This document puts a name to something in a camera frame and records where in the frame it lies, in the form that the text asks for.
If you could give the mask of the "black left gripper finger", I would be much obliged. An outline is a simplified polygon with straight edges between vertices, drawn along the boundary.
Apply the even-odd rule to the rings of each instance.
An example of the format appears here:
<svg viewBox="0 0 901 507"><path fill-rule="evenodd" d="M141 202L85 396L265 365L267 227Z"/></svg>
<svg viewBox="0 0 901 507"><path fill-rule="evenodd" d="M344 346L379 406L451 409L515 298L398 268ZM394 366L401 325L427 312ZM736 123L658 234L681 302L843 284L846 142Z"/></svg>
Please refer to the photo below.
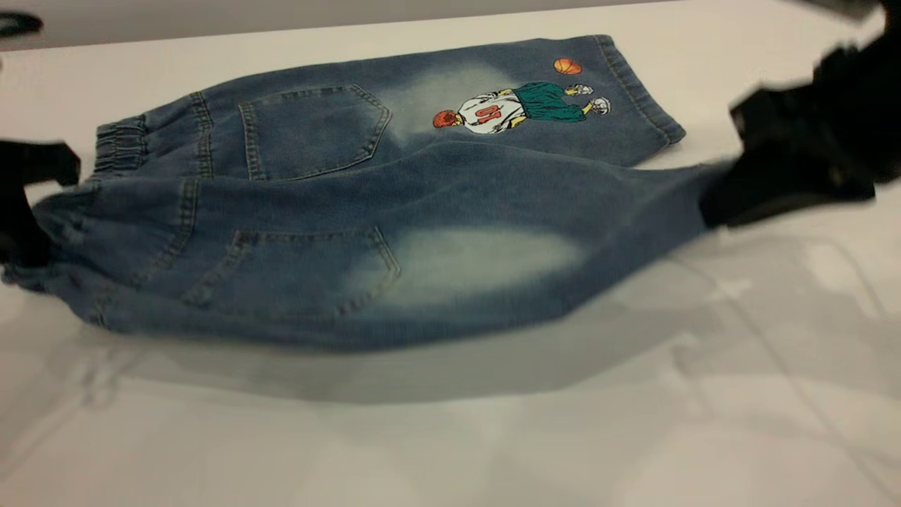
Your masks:
<svg viewBox="0 0 901 507"><path fill-rule="evenodd" d="M51 241L39 226L25 188L1 187L1 263L38 268L49 262Z"/></svg>
<svg viewBox="0 0 901 507"><path fill-rule="evenodd" d="M55 182L62 187L80 182L81 158L65 142L1 142L1 183L26 187Z"/></svg>

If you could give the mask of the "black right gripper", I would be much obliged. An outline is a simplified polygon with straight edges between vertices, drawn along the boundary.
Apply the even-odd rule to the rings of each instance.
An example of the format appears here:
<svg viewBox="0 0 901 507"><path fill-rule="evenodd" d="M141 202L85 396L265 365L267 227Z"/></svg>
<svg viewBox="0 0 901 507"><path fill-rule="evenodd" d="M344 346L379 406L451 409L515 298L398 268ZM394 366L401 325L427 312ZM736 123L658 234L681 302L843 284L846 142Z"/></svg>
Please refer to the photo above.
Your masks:
<svg viewBox="0 0 901 507"><path fill-rule="evenodd" d="M786 142L854 176L899 177L899 41L839 46L792 87L760 87L731 107L747 150ZM708 227L745 227L815 206L875 199L872 182L823 163L736 161L700 200Z"/></svg>

